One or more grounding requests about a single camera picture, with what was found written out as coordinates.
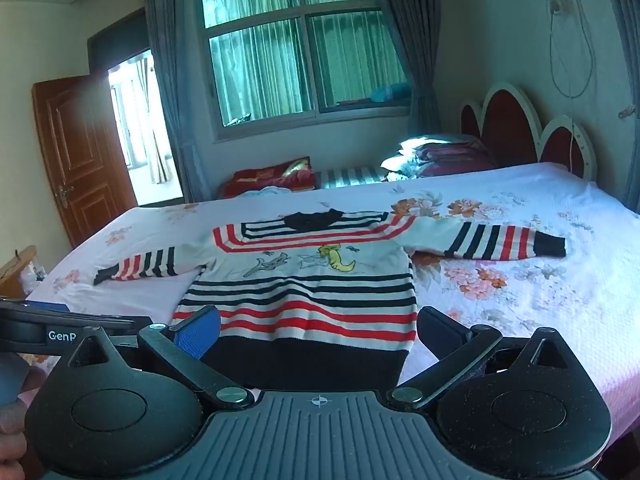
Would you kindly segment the person's left hand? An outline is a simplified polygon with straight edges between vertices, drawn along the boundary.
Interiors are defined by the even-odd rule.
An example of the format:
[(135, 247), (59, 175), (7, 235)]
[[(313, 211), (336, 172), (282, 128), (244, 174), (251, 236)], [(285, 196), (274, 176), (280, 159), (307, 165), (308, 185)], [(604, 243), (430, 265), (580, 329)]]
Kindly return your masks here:
[(27, 405), (17, 398), (1, 409), (1, 480), (24, 480), (21, 459), (27, 452), (24, 434)]

